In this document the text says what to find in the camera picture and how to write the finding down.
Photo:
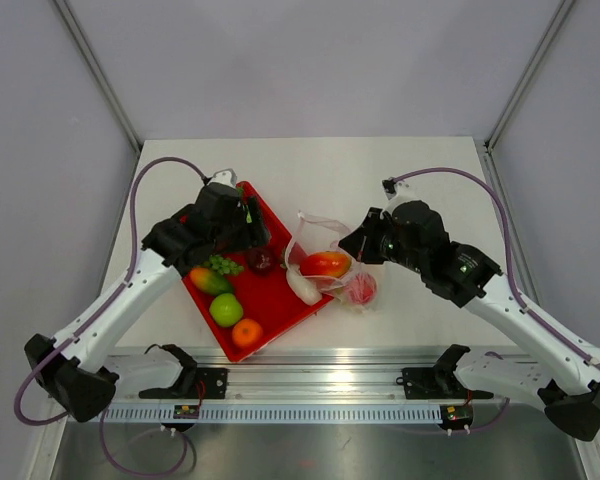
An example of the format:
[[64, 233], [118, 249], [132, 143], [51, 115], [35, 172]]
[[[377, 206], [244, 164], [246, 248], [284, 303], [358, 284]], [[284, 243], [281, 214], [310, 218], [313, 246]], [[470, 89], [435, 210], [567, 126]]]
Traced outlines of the dark red plum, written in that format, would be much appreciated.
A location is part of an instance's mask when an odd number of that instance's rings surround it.
[[266, 247], [255, 247], [245, 253], [249, 269], [257, 275], [267, 275], [276, 266], [276, 258]]

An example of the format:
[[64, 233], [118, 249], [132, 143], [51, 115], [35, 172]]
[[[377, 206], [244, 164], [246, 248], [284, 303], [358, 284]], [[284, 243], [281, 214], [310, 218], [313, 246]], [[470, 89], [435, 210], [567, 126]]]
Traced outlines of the clear zip top bag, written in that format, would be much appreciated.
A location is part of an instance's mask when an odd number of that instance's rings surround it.
[[283, 253], [286, 280], [293, 293], [313, 306], [334, 298], [350, 309], [373, 305], [379, 293], [377, 273], [339, 246], [351, 233], [340, 221], [300, 211]]

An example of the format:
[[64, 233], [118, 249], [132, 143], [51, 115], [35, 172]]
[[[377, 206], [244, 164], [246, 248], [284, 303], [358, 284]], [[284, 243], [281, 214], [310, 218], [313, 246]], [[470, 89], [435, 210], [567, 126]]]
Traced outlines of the red apple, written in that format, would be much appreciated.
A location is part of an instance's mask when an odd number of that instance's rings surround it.
[[367, 272], [356, 273], [344, 287], [346, 301], [356, 306], [365, 306], [371, 303], [376, 293], [376, 280]]

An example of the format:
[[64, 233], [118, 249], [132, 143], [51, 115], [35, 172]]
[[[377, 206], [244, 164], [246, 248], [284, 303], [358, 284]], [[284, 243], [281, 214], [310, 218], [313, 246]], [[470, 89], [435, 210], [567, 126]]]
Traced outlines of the white radish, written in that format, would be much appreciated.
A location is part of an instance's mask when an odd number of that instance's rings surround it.
[[315, 284], [302, 276], [297, 270], [287, 269], [286, 281], [293, 293], [306, 305], [315, 305], [322, 299], [322, 294]]

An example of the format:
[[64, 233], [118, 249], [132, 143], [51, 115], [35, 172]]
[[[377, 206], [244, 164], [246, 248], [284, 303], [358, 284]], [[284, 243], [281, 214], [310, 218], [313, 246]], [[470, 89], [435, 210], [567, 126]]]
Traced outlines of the green apple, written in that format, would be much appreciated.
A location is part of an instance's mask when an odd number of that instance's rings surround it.
[[223, 293], [211, 302], [209, 313], [218, 326], [229, 328], [243, 318], [244, 310], [234, 294]]

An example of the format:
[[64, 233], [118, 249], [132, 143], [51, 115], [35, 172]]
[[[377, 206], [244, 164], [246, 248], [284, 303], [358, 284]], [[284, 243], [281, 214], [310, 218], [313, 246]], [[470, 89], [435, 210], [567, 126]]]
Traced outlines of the red orange mango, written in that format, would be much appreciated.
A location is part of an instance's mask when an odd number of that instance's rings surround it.
[[300, 272], [304, 276], [327, 276], [340, 278], [351, 268], [351, 258], [337, 251], [316, 252], [300, 263]]

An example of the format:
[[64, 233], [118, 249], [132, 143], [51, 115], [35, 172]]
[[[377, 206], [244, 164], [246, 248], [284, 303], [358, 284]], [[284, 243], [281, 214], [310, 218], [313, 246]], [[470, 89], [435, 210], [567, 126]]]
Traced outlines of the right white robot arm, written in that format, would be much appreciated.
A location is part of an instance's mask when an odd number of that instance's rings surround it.
[[368, 265], [392, 262], [419, 274], [436, 296], [494, 326], [531, 355], [523, 366], [452, 345], [430, 368], [426, 386], [442, 397], [493, 393], [544, 412], [562, 432], [591, 441], [600, 431], [600, 349], [559, 323], [538, 319], [537, 307], [510, 286], [500, 266], [479, 249], [452, 241], [441, 216], [422, 201], [391, 211], [369, 209], [339, 242]]

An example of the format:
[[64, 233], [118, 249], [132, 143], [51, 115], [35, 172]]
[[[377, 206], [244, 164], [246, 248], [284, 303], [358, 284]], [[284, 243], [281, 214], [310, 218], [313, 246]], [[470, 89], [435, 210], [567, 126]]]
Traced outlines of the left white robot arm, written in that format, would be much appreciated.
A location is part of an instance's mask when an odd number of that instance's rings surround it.
[[75, 420], [99, 416], [113, 400], [119, 378], [105, 368], [105, 360], [146, 309], [210, 256], [244, 252], [269, 239], [255, 196], [207, 183], [194, 203], [135, 242], [128, 271], [107, 293], [55, 335], [35, 334], [27, 341], [27, 379]]

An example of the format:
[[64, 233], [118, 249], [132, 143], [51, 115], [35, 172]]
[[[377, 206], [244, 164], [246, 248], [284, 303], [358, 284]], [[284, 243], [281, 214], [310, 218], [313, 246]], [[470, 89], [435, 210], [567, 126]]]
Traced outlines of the green grapes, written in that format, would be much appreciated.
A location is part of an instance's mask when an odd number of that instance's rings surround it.
[[244, 267], [241, 264], [221, 255], [211, 255], [203, 262], [202, 266], [215, 271], [221, 276], [237, 276], [244, 271]]

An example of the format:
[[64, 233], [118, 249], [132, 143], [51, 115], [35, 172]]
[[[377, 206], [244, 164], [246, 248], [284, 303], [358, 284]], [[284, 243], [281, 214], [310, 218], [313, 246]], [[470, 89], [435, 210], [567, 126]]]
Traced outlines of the yellow green mango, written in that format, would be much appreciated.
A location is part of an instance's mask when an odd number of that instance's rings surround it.
[[219, 296], [225, 293], [234, 293], [232, 284], [212, 269], [196, 267], [191, 270], [188, 277], [191, 283], [205, 294]]

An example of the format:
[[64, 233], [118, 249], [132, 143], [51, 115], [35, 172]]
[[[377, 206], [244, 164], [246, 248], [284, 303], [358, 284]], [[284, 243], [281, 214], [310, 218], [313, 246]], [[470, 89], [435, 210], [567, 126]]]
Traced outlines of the aluminium mounting rail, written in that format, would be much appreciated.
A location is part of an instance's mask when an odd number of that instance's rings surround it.
[[[205, 389], [203, 401], [241, 404], [371, 404], [404, 403], [404, 387], [396, 383], [405, 368], [430, 367], [442, 355], [441, 347], [414, 348], [326, 348], [266, 350], [239, 363], [230, 363], [218, 349], [185, 349], [198, 364], [196, 373]], [[535, 360], [513, 347], [495, 347], [495, 353], [507, 360], [508, 372], [520, 371], [514, 387], [545, 387], [549, 377], [541, 373]], [[117, 382], [114, 402], [122, 401], [193, 401], [198, 399], [196, 385], [184, 394], [168, 393], [159, 386], [157, 370], [138, 371]]]

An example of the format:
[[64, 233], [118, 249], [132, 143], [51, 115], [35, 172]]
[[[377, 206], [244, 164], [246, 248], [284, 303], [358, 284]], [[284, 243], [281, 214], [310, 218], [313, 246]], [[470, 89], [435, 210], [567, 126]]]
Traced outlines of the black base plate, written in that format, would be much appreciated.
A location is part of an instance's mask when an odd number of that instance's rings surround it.
[[182, 368], [178, 377], [167, 387], [154, 387], [139, 392], [141, 399], [161, 400], [222, 400], [226, 396], [228, 370], [220, 367], [200, 367], [198, 362], [174, 344], [152, 344], [146, 350], [167, 353]]
[[490, 400], [494, 394], [481, 390], [469, 391], [456, 379], [458, 361], [470, 348], [453, 344], [432, 366], [405, 367], [396, 378], [407, 400]]

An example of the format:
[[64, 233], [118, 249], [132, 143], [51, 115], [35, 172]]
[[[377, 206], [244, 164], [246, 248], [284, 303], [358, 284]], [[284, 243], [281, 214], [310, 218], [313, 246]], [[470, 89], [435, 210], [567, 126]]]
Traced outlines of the right aluminium frame post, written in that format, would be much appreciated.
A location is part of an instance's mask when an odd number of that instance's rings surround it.
[[577, 0], [561, 0], [558, 3], [493, 128], [485, 139], [484, 146], [489, 154], [495, 152], [498, 143], [521, 107], [526, 95], [530, 92], [534, 81], [540, 74], [544, 63], [577, 5]]

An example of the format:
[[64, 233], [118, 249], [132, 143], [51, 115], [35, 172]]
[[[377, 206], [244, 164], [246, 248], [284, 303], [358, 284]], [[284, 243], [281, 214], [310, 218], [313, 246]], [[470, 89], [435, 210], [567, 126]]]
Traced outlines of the aluminium frame post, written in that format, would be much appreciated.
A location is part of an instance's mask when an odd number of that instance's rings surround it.
[[577, 5], [577, 0], [561, 0], [558, 3], [493, 128], [485, 139], [484, 146], [489, 154], [495, 152], [498, 143], [521, 107], [526, 95], [530, 92], [534, 81], [540, 74], [544, 63]]
[[74, 48], [88, 70], [89, 75], [95, 82], [97, 90], [125, 137], [129, 147], [133, 151], [135, 157], [139, 158], [143, 147], [143, 141], [136, 132], [115, 89], [110, 83], [101, 62], [98, 59], [96, 51], [93, 48], [92, 42], [89, 40], [84, 27], [81, 25], [71, 2], [67, 0], [51, 0], [50, 5], [58, 15], [60, 22], [63, 24], [71, 38]]

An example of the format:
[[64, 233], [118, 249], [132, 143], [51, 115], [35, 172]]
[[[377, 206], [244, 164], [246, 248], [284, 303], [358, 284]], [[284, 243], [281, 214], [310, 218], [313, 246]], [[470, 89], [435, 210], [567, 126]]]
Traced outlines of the left aluminium frame post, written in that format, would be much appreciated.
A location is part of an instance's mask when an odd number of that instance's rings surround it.
[[58, 15], [60, 22], [63, 24], [71, 38], [74, 48], [88, 70], [89, 75], [95, 82], [97, 90], [125, 137], [129, 147], [133, 151], [135, 157], [139, 158], [143, 147], [143, 141], [136, 132], [115, 89], [110, 83], [101, 62], [98, 59], [96, 51], [93, 48], [92, 42], [89, 40], [84, 27], [81, 25], [71, 2], [67, 0], [51, 0], [50, 5]]

